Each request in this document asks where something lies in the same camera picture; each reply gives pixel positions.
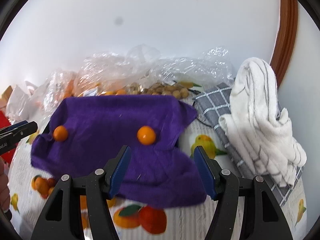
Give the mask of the person's left hand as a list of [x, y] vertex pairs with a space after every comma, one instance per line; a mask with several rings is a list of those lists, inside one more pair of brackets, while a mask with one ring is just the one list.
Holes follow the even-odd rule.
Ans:
[[4, 172], [4, 160], [1, 158], [0, 163], [0, 201], [1, 209], [8, 211], [10, 206], [10, 191], [8, 188], [8, 176]]

